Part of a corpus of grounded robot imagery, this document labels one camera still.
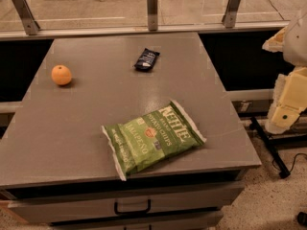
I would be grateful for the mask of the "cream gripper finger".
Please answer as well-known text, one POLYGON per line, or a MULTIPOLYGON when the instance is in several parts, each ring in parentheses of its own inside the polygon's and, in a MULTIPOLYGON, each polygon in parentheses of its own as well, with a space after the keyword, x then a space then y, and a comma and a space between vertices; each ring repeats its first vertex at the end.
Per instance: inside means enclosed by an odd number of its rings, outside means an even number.
POLYGON ((265 123, 265 129, 271 134, 281 134, 286 128, 283 127, 282 114, 283 108, 289 99, 289 77, 279 74, 274 85, 272 93, 273 102, 269 108, 268 120, 265 123))
POLYGON ((280 109, 283 127, 290 128, 307 108, 307 68, 296 67, 289 75, 289 99, 280 109))

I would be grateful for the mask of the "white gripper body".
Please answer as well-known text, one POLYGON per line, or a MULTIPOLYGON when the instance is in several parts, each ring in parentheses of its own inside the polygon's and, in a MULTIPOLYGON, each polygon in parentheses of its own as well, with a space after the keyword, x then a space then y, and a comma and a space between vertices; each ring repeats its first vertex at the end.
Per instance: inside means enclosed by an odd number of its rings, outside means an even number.
POLYGON ((262 49, 272 53, 282 52, 286 30, 287 28, 284 27, 279 30, 275 35, 267 39, 262 45, 262 49))

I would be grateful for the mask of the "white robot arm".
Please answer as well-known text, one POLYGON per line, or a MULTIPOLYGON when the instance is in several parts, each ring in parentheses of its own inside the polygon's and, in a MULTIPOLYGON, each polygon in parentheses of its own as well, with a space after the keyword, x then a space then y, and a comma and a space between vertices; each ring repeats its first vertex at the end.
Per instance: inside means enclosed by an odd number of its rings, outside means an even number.
POLYGON ((274 85, 273 102, 265 128, 281 134, 297 121, 307 108, 307 14, 301 10, 288 26, 266 40, 262 48, 281 52, 295 68, 288 75, 279 74, 274 85))

